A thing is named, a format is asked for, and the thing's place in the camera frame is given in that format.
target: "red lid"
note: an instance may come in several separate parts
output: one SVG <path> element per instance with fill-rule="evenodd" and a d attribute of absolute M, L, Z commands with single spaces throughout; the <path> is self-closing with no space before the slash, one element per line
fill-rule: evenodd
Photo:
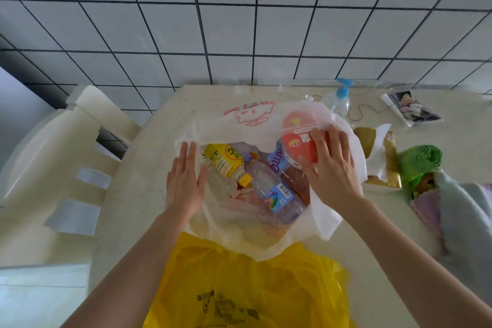
<path fill-rule="evenodd" d="M 312 163 L 318 162 L 316 144 L 311 136 L 311 131 L 317 126 L 313 116 L 302 110 L 289 113 L 282 122 L 282 141 L 286 152 L 292 159 L 298 161 L 299 156 L 304 156 Z M 329 144 L 328 133 L 321 130 Z"/>

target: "yellow bottle cap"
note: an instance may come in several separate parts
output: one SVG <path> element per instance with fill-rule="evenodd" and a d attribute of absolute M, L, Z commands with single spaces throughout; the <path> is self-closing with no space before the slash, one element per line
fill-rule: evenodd
<path fill-rule="evenodd" d="M 251 183 L 252 180 L 253 178 L 251 177 L 251 175 L 246 173 L 239 178 L 238 183 L 241 184 L 243 187 L 246 187 L 249 183 Z"/>

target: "yellow plastic bag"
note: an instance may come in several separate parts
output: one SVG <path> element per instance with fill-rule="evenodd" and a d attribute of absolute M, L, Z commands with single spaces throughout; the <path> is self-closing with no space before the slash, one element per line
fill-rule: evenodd
<path fill-rule="evenodd" d="M 267 261 L 182 233 L 144 328 L 353 327 L 348 272 L 295 243 Z"/>

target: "white plastic bag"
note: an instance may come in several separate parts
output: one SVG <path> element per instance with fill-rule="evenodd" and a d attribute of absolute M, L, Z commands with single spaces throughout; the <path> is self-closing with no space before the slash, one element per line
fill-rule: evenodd
<path fill-rule="evenodd" d="M 194 141 L 201 146 L 245 141 L 263 152 L 273 152 L 282 136 L 282 121 L 295 110 L 310 113 L 320 129 L 326 130 L 328 125 L 334 124 L 346 132 L 359 183 L 367 180 L 366 159 L 359 139 L 345 120 L 319 102 L 262 101 L 222 114 L 209 114 L 193 121 L 175 141 L 176 155 L 183 141 Z M 202 162 L 202 156 L 197 154 L 197 172 Z M 185 231 L 257 261 L 272 258 L 289 245 L 312 235 L 327 240 L 342 221 L 340 215 L 324 205 L 310 189 L 311 204 L 307 209 L 291 226 L 281 225 L 261 200 L 255 200 L 253 192 L 243 190 L 237 196 L 231 192 L 236 185 L 228 184 L 227 180 L 211 168 L 202 207 Z"/>

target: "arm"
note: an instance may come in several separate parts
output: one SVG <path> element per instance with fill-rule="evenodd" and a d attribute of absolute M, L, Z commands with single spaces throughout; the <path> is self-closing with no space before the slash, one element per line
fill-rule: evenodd
<path fill-rule="evenodd" d="M 304 159 L 303 170 L 320 199 L 367 244 L 416 322 L 422 328 L 492 326 L 489 306 L 364 199 L 347 135 L 333 126 L 329 134 L 331 155 L 321 134 L 313 132 L 318 169 Z"/>
<path fill-rule="evenodd" d="M 166 211 L 61 328 L 141 328 L 159 288 L 169 255 L 186 223 L 200 207 L 207 170 L 195 177 L 196 146 L 183 143 L 167 175 Z"/>

